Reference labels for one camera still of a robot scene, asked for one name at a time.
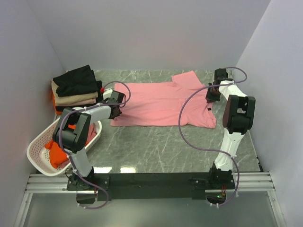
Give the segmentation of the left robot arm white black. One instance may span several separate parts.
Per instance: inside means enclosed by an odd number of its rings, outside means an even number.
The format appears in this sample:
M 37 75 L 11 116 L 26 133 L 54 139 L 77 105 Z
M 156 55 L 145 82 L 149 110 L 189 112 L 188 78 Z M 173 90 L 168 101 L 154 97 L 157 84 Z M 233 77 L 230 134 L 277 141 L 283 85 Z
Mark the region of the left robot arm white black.
M 89 107 L 65 108 L 53 131 L 53 140 L 68 156 L 73 172 L 84 178 L 94 175 L 85 151 L 89 127 L 103 119 L 114 119 L 122 112 L 120 105 L 126 103 L 126 95 L 112 91 L 110 97 Z

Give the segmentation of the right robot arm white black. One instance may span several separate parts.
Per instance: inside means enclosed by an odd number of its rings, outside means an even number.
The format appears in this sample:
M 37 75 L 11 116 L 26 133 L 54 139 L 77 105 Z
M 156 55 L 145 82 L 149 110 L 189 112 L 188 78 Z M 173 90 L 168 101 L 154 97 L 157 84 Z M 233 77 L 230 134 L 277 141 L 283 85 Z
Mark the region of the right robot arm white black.
M 210 172 L 214 180 L 228 181 L 239 144 L 253 125 L 256 99 L 244 94 L 232 79 L 216 79 L 209 86 L 206 94 L 208 103 L 219 101 L 221 96 L 227 101 L 222 119 L 224 136 L 220 148 L 227 154 L 218 154 Z

